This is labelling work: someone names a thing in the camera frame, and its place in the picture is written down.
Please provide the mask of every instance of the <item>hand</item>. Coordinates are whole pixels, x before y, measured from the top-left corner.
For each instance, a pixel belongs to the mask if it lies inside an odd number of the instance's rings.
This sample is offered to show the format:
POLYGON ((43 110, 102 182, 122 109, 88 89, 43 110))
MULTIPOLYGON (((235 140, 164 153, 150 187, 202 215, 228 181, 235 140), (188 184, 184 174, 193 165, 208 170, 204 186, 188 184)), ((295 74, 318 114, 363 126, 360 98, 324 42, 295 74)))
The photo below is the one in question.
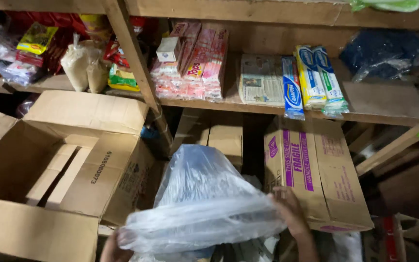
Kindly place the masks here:
POLYGON ((134 254, 131 250, 120 249, 117 243, 118 231, 108 237, 101 252, 100 262, 128 262, 134 254))
POLYGON ((310 227, 306 223, 300 202, 294 192, 289 187, 275 187, 274 194, 269 193, 268 197, 272 200, 282 219, 287 224, 290 234, 294 238, 310 234, 310 227))

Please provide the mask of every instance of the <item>open cardboard box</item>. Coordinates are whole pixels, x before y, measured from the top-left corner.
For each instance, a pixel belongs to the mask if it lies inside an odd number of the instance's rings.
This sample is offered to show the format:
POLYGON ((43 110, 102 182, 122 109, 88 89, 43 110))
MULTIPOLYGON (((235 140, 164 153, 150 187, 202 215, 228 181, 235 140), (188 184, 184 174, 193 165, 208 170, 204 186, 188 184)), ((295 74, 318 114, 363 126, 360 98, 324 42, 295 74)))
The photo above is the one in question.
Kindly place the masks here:
POLYGON ((242 113, 185 108, 171 146, 174 154, 182 144, 212 146, 221 151, 240 172, 243 160, 242 113))
POLYGON ((153 165, 139 138, 147 111, 133 99, 46 91, 22 120, 4 121, 0 252, 94 261, 98 225, 125 223, 153 165))
POLYGON ((265 135, 265 192, 275 186, 293 189, 311 229, 373 228, 339 123, 275 117, 265 135))

